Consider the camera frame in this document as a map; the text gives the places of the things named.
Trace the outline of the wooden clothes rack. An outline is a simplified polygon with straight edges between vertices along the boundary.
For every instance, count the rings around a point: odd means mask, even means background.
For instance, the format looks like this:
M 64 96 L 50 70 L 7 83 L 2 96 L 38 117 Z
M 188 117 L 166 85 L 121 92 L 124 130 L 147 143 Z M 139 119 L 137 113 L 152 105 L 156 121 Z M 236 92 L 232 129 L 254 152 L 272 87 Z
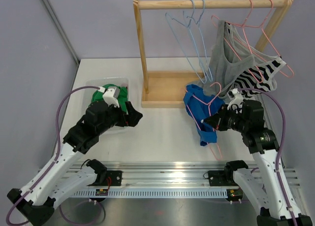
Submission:
M 267 8 L 268 1 L 257 3 L 257 8 Z M 202 1 L 194 0 L 196 9 L 202 9 Z M 283 1 L 277 0 L 276 7 Z M 246 0 L 205 0 L 205 9 L 249 8 Z M 198 77 L 194 71 L 148 71 L 142 27 L 142 10 L 192 9 L 189 0 L 133 0 L 134 16 L 137 27 L 140 59 L 143 71 L 143 89 L 141 105 L 143 108 L 182 108 L 183 93 L 181 88 Z

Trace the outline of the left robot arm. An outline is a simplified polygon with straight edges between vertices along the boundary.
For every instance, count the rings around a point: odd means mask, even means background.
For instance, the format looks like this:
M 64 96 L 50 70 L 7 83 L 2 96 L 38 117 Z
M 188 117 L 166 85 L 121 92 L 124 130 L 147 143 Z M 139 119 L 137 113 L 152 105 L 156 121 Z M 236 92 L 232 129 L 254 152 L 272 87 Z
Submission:
M 124 112 L 104 101 L 91 103 L 63 142 L 58 143 L 56 156 L 27 185 L 9 191 L 7 198 L 29 223 L 34 226 L 45 224 L 54 211 L 81 188 L 110 182 L 107 167 L 96 159 L 88 161 L 78 173 L 62 183 L 58 181 L 98 143 L 104 132 L 114 126 L 135 127 L 139 123 L 142 113 L 136 111 L 130 101 L 126 102 L 126 108 Z

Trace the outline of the grey tank top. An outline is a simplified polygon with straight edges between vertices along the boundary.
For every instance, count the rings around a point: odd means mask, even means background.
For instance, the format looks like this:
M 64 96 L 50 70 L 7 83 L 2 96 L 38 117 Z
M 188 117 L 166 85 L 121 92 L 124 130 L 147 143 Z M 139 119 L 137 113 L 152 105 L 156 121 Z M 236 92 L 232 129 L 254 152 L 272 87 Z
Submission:
M 229 30 L 230 26 L 226 21 L 218 22 L 217 39 L 209 63 L 214 80 L 203 85 L 205 95 L 219 94 L 220 98 L 225 99 L 226 93 L 233 88 L 238 76 L 253 67 L 253 55 L 242 59 L 232 51 Z

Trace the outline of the green tank top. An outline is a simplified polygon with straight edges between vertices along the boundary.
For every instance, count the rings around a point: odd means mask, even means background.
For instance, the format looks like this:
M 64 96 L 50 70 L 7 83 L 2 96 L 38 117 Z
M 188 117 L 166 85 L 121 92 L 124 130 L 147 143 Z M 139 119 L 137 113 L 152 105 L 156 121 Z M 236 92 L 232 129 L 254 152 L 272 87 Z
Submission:
M 118 88 L 120 90 L 119 94 L 118 94 L 118 97 L 117 97 L 117 100 L 118 100 L 118 102 L 120 104 L 121 109 L 126 113 L 127 112 L 127 108 L 126 108 L 125 102 L 128 101 L 128 90 L 127 90 L 127 87 L 120 87 L 120 86 L 117 86 L 115 84 L 106 84 L 103 87 L 105 89 L 108 89 L 109 87 L 116 87 L 116 88 Z M 102 95 L 103 95 L 103 93 L 101 93 L 99 91 L 94 92 L 94 94 L 92 95 L 91 102 L 103 100 Z

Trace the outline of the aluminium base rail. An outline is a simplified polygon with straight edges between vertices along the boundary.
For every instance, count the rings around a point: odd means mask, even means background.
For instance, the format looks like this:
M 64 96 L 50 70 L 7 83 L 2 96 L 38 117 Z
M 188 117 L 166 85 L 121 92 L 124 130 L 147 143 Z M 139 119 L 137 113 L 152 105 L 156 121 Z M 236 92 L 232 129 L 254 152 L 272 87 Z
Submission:
M 223 170 L 225 161 L 122 162 L 102 161 L 108 170 L 122 172 L 122 189 L 207 189 L 209 170 Z

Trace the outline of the black white striped top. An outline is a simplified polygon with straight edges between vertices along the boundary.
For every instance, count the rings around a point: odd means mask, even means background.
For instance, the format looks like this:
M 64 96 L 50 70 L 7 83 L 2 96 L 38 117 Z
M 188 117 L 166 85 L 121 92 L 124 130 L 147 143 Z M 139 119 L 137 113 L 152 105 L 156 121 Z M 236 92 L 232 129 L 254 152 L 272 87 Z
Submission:
M 236 27 L 229 23 L 224 24 L 223 41 L 224 55 L 237 71 L 233 88 L 252 88 L 264 92 L 277 89 L 275 75 L 286 66 L 280 56 L 268 56 L 249 46 Z

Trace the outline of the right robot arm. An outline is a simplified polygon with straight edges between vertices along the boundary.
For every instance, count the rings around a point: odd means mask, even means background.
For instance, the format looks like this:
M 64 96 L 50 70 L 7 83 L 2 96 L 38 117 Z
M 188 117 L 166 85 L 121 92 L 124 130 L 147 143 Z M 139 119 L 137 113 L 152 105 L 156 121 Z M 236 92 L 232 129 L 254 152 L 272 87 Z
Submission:
M 264 109 L 259 101 L 245 100 L 240 108 L 224 104 L 204 120 L 216 130 L 232 129 L 242 136 L 252 155 L 263 184 L 252 176 L 244 161 L 227 162 L 223 178 L 237 184 L 256 211 L 259 226 L 311 226 L 312 219 L 303 215 L 291 193 L 278 157 L 280 147 L 274 132 L 264 126 Z

